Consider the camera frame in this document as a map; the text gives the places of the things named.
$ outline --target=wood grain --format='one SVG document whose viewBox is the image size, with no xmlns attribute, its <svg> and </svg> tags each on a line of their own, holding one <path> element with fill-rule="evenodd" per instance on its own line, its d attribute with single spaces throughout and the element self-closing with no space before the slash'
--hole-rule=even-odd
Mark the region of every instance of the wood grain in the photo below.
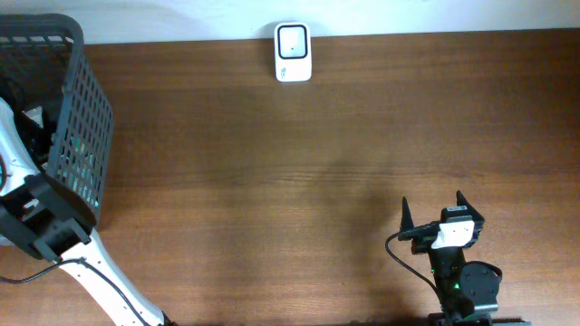
<svg viewBox="0 0 580 326">
<path fill-rule="evenodd" d="M 281 84 L 270 41 L 86 48 L 116 129 L 101 237 L 182 325 L 426 316 L 429 287 L 384 251 L 461 189 L 487 218 L 498 317 L 580 323 L 580 30 L 313 40 Z M 394 251 L 422 273 L 426 256 Z M 46 266 L 0 248 L 2 275 Z M 0 288 L 2 325 L 110 325 L 64 273 Z"/>
</svg>

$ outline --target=white bracket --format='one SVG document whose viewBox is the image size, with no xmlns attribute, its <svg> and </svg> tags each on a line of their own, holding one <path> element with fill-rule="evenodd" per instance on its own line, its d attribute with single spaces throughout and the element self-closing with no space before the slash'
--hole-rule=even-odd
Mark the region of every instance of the white bracket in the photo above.
<svg viewBox="0 0 580 326">
<path fill-rule="evenodd" d="M 92 231 L 91 241 L 88 244 L 76 244 L 61 257 L 63 260 L 84 258 L 88 264 L 99 270 L 121 289 L 145 322 L 151 326 L 163 325 L 164 318 L 161 309 L 147 300 L 113 262 L 97 231 Z M 64 264 L 60 268 L 77 280 L 91 294 L 92 298 L 111 317 L 115 325 L 143 325 L 119 294 L 95 272 L 81 264 Z"/>
<path fill-rule="evenodd" d="M 8 103 L 0 99 L 0 158 L 4 161 L 7 175 L 0 197 L 24 184 L 24 178 L 35 176 L 40 171 L 33 163 L 15 126 L 15 114 Z"/>
<path fill-rule="evenodd" d="M 451 246 L 464 246 L 473 237 L 475 223 L 470 221 L 441 223 L 437 239 L 431 245 L 432 249 L 440 249 Z"/>
</svg>

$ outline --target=gray plastic basket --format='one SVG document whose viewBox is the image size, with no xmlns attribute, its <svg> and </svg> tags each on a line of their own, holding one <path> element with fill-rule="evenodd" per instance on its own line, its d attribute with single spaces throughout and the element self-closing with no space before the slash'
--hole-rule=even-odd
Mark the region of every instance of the gray plastic basket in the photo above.
<svg viewBox="0 0 580 326">
<path fill-rule="evenodd" d="M 48 161 L 39 168 L 99 221 L 113 117 L 82 48 L 82 29 L 66 15 L 0 15 L 0 77 L 25 105 L 56 107 Z"/>
</svg>

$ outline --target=black bracket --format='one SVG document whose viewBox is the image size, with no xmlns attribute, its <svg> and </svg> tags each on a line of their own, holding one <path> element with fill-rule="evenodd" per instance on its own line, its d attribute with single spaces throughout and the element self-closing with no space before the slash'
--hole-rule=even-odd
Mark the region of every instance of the black bracket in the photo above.
<svg viewBox="0 0 580 326">
<path fill-rule="evenodd" d="M 36 259 L 57 261 L 73 245 L 88 244 L 95 226 L 84 201 L 43 174 L 0 198 L 0 234 Z"/>
</svg>

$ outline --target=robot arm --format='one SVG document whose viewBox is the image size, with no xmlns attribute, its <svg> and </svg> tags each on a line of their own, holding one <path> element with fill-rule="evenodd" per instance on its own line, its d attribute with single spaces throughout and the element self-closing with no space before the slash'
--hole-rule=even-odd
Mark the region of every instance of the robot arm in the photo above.
<svg viewBox="0 0 580 326">
<path fill-rule="evenodd" d="M 175 325 L 113 262 L 94 229 L 90 209 L 40 172 L 19 137 L 15 114 L 1 98 L 0 160 L 0 234 L 29 255 L 55 262 L 115 325 Z"/>
</svg>

